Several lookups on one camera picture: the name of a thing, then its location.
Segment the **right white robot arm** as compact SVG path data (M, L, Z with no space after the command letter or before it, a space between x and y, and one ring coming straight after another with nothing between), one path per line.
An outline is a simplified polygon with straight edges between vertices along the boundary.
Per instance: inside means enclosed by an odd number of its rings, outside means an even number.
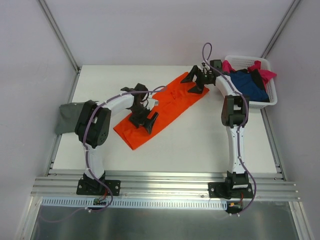
M211 60L209 64L194 65L182 84L195 82L188 90L192 94L201 94L206 85L214 85L224 97L221 122L225 126L229 147L229 169L220 182L208 183L210 198L226 200L239 198L253 199L255 189L250 183L251 174L245 166L244 132L249 118L249 98L245 97L232 83L231 77L222 73L222 61Z

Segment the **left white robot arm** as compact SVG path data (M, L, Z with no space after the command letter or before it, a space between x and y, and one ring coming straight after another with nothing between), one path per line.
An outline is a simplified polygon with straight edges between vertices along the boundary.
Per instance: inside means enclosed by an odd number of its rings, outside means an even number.
M80 196L119 196L121 181L107 180L103 160L99 154L109 135L111 118L123 110L130 110L129 122L136 128L144 128L148 134L158 118L158 112L152 113L159 102L152 98L162 86L150 91L138 83L134 88L124 87L119 94L102 102L88 100L84 103L77 123L75 134L82 143L85 157L85 170L78 181L76 194Z

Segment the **orange t shirt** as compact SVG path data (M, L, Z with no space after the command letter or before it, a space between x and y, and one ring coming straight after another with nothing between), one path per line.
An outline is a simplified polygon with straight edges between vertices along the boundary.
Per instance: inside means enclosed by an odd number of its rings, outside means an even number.
M152 116L154 113L158 113L151 134L148 134L143 127L135 127L129 121L129 117L132 116L131 114L126 116L113 128L132 150L139 148L155 137L209 92L207 87L204 88L201 94L188 92L188 90L195 87L196 84L194 82L181 83L186 76L187 73L185 72L170 82L165 91L158 92L154 95L154 98L159 101L159 104L153 108L149 114Z

